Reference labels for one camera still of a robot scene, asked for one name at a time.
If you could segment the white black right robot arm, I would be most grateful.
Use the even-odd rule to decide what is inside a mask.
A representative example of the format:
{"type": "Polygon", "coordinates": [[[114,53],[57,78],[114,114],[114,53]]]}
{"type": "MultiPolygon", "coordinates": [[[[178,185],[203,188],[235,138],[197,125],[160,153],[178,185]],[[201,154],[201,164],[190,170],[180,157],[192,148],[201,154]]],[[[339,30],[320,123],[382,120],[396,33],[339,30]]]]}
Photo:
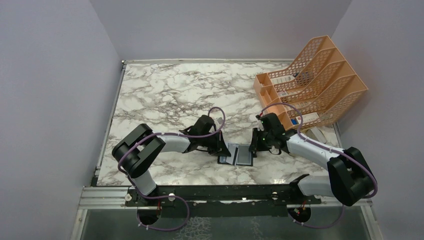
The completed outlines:
{"type": "Polygon", "coordinates": [[[321,176],[304,174],[290,182],[288,196],[292,202],[300,204],[308,196],[325,196],[352,206],[377,193],[376,178],[357,148],[332,147],[295,129],[286,130],[275,113],[261,113],[256,119],[258,127],[252,130],[249,146],[253,157],[265,151],[273,155],[287,153],[305,158],[327,171],[321,176]]]}

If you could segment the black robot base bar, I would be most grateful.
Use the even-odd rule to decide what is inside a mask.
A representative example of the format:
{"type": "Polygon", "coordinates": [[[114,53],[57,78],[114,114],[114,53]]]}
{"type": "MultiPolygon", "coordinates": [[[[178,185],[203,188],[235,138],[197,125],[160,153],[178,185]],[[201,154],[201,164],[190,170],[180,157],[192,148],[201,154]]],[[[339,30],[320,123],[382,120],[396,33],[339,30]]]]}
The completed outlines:
{"type": "Polygon", "coordinates": [[[321,200],[314,196],[297,194],[289,184],[159,185],[151,195],[163,198],[144,198],[129,188],[124,205],[149,217],[219,218],[286,217],[288,208],[321,204],[321,200]]]}

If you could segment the black leather card holder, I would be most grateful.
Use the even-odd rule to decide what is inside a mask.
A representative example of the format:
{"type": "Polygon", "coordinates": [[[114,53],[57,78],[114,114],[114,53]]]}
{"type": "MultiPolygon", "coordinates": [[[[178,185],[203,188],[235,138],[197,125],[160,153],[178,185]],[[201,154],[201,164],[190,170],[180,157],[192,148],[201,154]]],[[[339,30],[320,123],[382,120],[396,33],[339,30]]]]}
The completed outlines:
{"type": "Polygon", "coordinates": [[[253,154],[249,151],[249,145],[238,143],[227,143],[230,156],[219,156],[217,163],[233,166],[253,166],[253,154]]]}

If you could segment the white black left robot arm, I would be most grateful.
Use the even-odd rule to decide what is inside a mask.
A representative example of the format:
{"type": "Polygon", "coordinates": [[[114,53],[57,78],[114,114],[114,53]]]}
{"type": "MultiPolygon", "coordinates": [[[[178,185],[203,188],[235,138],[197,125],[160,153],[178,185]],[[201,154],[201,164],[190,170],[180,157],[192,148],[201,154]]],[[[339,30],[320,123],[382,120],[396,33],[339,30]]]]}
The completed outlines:
{"type": "Polygon", "coordinates": [[[138,188],[138,199],[149,206],[157,200],[157,184],[149,172],[156,157],[168,152],[185,154],[198,147],[206,148],[211,156],[231,156],[222,131],[208,115],[202,115],[194,125],[178,133],[154,132],[147,124],[139,124],[112,149],[111,154],[118,162],[118,168],[138,188]]]}

